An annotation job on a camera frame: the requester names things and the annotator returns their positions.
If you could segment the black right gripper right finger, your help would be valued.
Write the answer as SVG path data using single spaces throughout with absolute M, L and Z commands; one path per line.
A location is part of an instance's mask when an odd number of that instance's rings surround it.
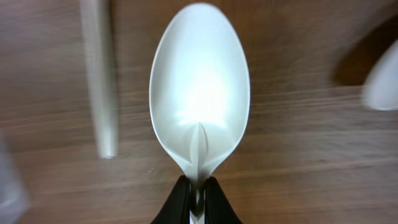
M 215 177 L 205 183 L 205 224 L 243 224 Z

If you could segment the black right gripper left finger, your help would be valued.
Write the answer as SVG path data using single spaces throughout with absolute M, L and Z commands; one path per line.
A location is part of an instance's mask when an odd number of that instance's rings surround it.
M 190 180 L 181 175 L 151 224 L 190 223 Z

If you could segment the white plastic spoon long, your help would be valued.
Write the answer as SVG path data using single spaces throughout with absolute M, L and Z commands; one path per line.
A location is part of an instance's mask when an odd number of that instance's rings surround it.
M 80 0 L 81 29 L 96 148 L 101 158 L 118 154 L 118 93 L 111 37 L 110 3 Z

